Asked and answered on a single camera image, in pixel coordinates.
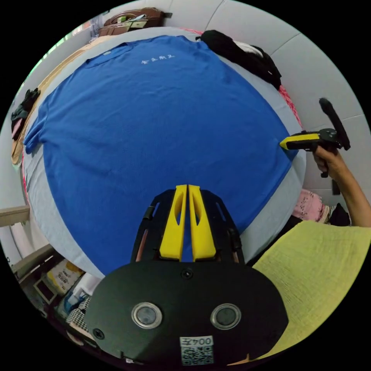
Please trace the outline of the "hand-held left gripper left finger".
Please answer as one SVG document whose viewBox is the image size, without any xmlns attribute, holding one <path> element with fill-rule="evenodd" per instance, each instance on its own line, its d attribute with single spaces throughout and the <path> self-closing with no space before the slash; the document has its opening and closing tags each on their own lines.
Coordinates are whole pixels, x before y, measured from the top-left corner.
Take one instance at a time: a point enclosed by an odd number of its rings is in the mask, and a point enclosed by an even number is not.
<svg viewBox="0 0 371 371">
<path fill-rule="evenodd" d="M 163 260 L 180 260 L 182 258 L 186 201 L 187 185 L 176 186 L 159 249 L 160 257 Z"/>
</svg>

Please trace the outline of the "person's right hand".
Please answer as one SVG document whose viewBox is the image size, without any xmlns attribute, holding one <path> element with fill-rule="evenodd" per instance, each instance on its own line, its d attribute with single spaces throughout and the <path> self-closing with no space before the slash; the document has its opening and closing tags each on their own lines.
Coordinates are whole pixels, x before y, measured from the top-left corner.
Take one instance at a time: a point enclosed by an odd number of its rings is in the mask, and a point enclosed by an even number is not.
<svg viewBox="0 0 371 371">
<path fill-rule="evenodd" d="M 321 172 L 328 172 L 328 175 L 338 183 L 342 182 L 350 173 L 337 149 L 332 152 L 318 146 L 313 157 L 318 169 Z"/>
</svg>

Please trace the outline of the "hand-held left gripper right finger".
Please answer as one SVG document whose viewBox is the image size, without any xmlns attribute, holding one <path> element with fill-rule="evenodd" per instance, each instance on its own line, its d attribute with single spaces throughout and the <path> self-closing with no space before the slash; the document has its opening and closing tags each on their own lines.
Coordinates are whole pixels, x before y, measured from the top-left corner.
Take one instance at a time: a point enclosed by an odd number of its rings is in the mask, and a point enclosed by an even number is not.
<svg viewBox="0 0 371 371">
<path fill-rule="evenodd" d="M 193 261 L 212 260 L 216 255 L 213 235 L 199 186 L 189 185 L 189 210 Z"/>
</svg>

